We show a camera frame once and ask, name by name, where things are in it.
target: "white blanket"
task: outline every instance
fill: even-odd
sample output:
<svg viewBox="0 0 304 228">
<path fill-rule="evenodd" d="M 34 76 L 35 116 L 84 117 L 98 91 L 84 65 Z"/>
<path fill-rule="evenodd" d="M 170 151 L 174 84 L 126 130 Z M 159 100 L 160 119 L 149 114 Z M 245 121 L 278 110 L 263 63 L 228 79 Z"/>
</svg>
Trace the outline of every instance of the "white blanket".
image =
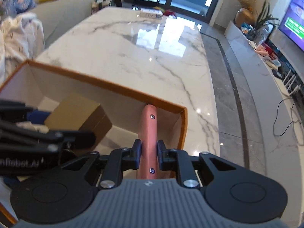
<svg viewBox="0 0 304 228">
<path fill-rule="evenodd" d="M 44 50 L 42 23 L 34 13 L 8 17 L 0 25 L 0 84 L 26 59 Z"/>
</svg>

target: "gray sofa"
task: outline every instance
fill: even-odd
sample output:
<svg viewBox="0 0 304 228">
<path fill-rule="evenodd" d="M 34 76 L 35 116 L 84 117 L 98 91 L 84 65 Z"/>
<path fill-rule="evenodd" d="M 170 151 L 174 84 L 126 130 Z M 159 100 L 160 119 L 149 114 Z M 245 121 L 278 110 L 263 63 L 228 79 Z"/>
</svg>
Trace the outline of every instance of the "gray sofa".
<svg viewBox="0 0 304 228">
<path fill-rule="evenodd" d="M 45 48 L 69 29 L 91 15 L 94 0 L 56 0 L 37 4 L 29 10 L 42 22 Z"/>
</svg>

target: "red object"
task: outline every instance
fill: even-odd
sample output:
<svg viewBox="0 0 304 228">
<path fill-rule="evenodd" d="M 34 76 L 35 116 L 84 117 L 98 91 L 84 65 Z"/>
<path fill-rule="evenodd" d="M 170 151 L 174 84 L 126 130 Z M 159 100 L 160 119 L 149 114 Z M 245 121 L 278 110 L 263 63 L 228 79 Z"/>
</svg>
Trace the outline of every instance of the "red object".
<svg viewBox="0 0 304 228">
<path fill-rule="evenodd" d="M 271 60 L 276 60 L 276 59 L 278 59 L 278 57 L 277 57 L 277 55 L 273 52 L 273 53 L 271 53 L 271 55 L 270 55 L 270 59 L 271 59 Z"/>
<path fill-rule="evenodd" d="M 262 43 L 262 46 L 265 48 L 265 50 L 268 52 L 269 55 L 273 53 L 273 50 L 270 48 L 269 45 Z"/>
<path fill-rule="evenodd" d="M 165 16 L 172 15 L 172 16 L 175 16 L 175 17 L 176 17 L 175 12 L 173 12 L 172 10 L 166 10 L 166 11 L 163 13 L 163 15 L 165 15 Z"/>
</svg>

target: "door frame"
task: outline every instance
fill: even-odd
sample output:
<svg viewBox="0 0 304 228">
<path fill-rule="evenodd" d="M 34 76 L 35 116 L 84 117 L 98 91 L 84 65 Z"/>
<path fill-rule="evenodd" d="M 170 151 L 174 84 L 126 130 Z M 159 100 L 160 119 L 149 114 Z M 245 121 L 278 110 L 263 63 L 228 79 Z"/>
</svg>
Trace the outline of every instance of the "door frame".
<svg viewBox="0 0 304 228">
<path fill-rule="evenodd" d="M 124 0 L 124 1 L 128 2 L 128 3 L 133 3 L 133 0 Z M 155 3 L 155 2 L 152 2 L 152 1 L 137 0 L 135 6 L 136 5 L 146 6 L 146 7 L 159 6 L 163 9 L 170 9 L 170 10 L 176 12 L 176 13 L 184 14 L 186 16 L 192 17 L 192 18 L 200 20 L 202 22 L 209 23 L 210 20 L 211 20 L 212 15 L 213 15 L 213 12 L 215 10 L 215 7 L 218 3 L 218 0 L 212 0 L 206 16 L 202 16 L 200 14 L 193 13 L 191 11 L 188 11 L 188 10 L 185 10 L 185 9 L 182 9 L 182 8 L 179 8 L 179 7 L 171 6 L 171 2 L 172 2 L 172 0 L 166 0 L 165 4 L 158 4 L 158 3 Z"/>
</svg>

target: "white marble surface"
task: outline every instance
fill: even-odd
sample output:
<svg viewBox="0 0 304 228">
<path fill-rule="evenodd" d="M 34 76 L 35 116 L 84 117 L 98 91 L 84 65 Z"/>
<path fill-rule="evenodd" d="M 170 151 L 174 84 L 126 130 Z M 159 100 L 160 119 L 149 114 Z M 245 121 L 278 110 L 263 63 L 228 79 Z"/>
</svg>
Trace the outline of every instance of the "white marble surface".
<svg viewBox="0 0 304 228">
<path fill-rule="evenodd" d="M 197 27 L 186 20 L 138 17 L 106 8 L 52 44 L 36 60 L 142 91 L 188 109 L 184 149 L 219 155 L 212 80 Z"/>
<path fill-rule="evenodd" d="M 275 137 L 272 132 L 277 107 L 286 96 L 282 95 L 272 72 L 232 22 L 228 25 L 225 36 L 240 63 L 254 99 L 264 141 L 266 175 L 279 182 L 288 194 L 287 207 L 281 219 L 289 227 L 298 227 L 301 203 L 304 200 L 302 194 L 304 177 L 301 172 L 304 161 L 300 161 L 300 145 L 292 126 L 281 137 Z M 291 122 L 292 104 L 292 100 L 280 104 L 275 124 L 276 134 L 282 134 Z M 299 143 L 302 143 L 302 131 L 298 126 L 299 123 L 295 124 L 295 131 Z"/>
</svg>

